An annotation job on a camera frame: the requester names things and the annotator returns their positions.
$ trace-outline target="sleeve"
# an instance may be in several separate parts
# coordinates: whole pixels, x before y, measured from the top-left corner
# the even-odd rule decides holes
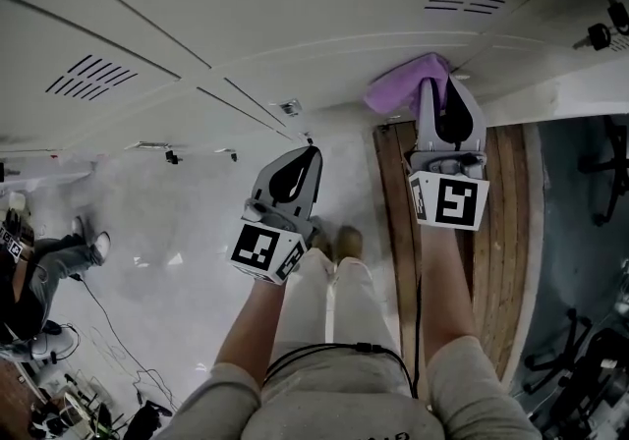
[[[540,433],[502,388],[476,337],[441,348],[428,366],[430,403],[452,440],[539,440]]]
[[[219,363],[182,405],[158,440],[240,439],[260,406],[260,390],[242,368]]]

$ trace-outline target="glossy floor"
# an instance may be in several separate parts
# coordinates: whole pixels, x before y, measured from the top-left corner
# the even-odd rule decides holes
[[[327,137],[319,200],[313,214],[331,231],[342,223],[361,229],[365,262],[388,326],[399,344],[393,266],[381,183],[370,134]],[[278,152],[257,152],[234,163],[227,156],[189,156],[173,166],[163,154],[104,159],[95,173],[70,185],[29,195],[35,232],[61,237],[73,215],[89,220],[93,234],[106,230],[112,249],[86,284],[107,310],[122,343],[147,368],[159,371],[183,400],[205,379],[253,280],[225,261],[232,228],[240,218],[259,169]],[[111,396],[115,412],[138,408],[132,383],[138,365],[116,341],[82,283],[63,281],[51,319],[75,325],[77,351],[64,363],[73,375]],[[51,379],[61,379],[59,365]],[[168,405],[141,374],[146,397]]]

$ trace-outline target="towel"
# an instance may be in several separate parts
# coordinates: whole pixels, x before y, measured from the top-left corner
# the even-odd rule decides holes
[[[439,106],[445,106],[445,88],[448,83],[447,61],[431,52],[405,63],[374,81],[367,93],[365,102],[380,113],[388,114],[411,97],[409,108],[416,118],[420,114],[419,89],[424,79],[434,79],[439,94]]]

